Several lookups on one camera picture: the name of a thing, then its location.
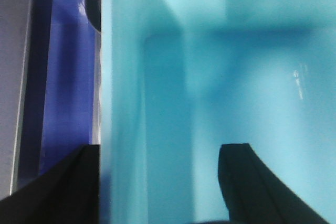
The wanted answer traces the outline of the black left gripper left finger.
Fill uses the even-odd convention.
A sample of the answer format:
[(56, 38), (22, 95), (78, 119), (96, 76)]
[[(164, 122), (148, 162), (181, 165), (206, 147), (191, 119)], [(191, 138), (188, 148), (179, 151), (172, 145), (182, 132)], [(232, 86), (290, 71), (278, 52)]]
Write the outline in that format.
[(99, 145), (84, 145), (1, 200), (1, 223), (98, 223)]

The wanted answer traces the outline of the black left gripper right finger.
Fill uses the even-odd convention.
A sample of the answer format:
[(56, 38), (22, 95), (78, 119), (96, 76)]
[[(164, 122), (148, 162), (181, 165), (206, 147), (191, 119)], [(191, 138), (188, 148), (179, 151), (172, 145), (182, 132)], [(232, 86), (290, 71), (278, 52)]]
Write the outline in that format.
[(326, 223), (263, 163), (247, 143), (221, 146), (218, 182), (230, 221)]

